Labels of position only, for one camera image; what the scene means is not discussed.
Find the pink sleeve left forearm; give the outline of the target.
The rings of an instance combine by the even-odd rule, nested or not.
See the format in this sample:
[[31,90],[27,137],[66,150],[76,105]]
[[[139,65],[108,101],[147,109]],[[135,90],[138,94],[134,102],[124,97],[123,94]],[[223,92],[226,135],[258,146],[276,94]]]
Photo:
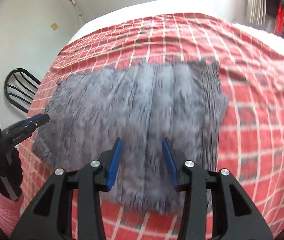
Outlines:
[[23,204],[23,193],[17,201],[6,198],[0,193],[0,229],[10,237],[20,218]]

